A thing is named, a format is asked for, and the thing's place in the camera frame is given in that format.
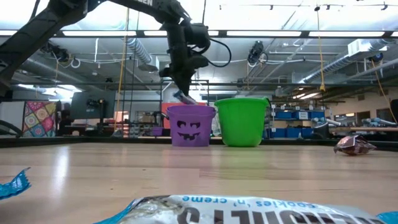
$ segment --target warehouse ceiling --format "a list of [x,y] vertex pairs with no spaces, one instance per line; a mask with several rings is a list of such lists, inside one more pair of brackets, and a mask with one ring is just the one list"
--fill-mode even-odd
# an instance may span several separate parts
[[[203,19],[204,0],[180,0],[182,6],[190,13],[194,22]],[[0,30],[16,30],[22,27],[30,18],[35,0],[13,0],[0,8]],[[43,10],[48,1],[41,0],[38,13]],[[204,13],[205,24],[209,30],[317,30],[317,13],[315,6],[322,4],[319,10],[319,27],[321,30],[398,30],[396,18],[398,4],[396,1],[378,0],[211,0],[206,3]],[[126,20],[126,8],[105,2],[89,13],[82,21],[64,27],[63,30],[115,30]],[[129,30],[158,30],[160,24],[153,18],[134,10],[129,11]],[[3,43],[7,37],[0,37]],[[166,54],[168,49],[165,37],[140,38],[144,48],[160,61],[160,68],[170,62]],[[209,66],[201,68],[195,75],[196,79],[210,82],[236,82],[243,78],[249,82],[289,83],[293,73],[308,73],[320,67],[320,48],[322,46],[323,61],[333,61],[347,51],[347,45],[354,39],[269,39],[269,38],[217,38],[227,44],[232,51],[232,62],[225,68]],[[247,57],[255,41],[262,41],[268,55],[268,63],[259,64],[252,69],[248,67]],[[112,78],[119,80],[121,59],[123,57],[123,41],[120,38],[52,38],[53,44],[63,49],[76,59],[81,60],[78,68],[69,66],[60,70],[71,73],[80,80],[87,82],[105,82]],[[384,52],[384,61],[388,62],[398,57],[398,46],[388,44]],[[158,74],[143,72],[134,68],[136,63],[130,60],[131,51],[127,51],[126,82],[159,82]],[[224,63],[228,59],[227,50],[219,44],[212,45],[205,54],[211,61]],[[56,67],[53,55],[38,52],[32,59],[49,67]],[[389,68],[386,74],[395,75]],[[354,75],[364,70],[363,60],[352,63],[338,73]],[[54,80],[55,73],[45,70],[21,71],[34,80]],[[58,80],[70,82],[65,77]],[[374,82],[373,74],[360,77],[354,82]],[[149,86],[151,90],[159,87]],[[138,86],[135,89],[147,89]],[[236,87],[211,87],[212,90],[231,90]],[[275,87],[260,87],[255,91],[275,90]]]

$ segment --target purple jack-o-lantern bucket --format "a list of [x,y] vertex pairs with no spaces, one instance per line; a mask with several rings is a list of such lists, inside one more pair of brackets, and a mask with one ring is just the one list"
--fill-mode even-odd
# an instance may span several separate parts
[[216,110],[211,106],[178,105],[167,108],[173,146],[203,147],[210,143],[211,121]]

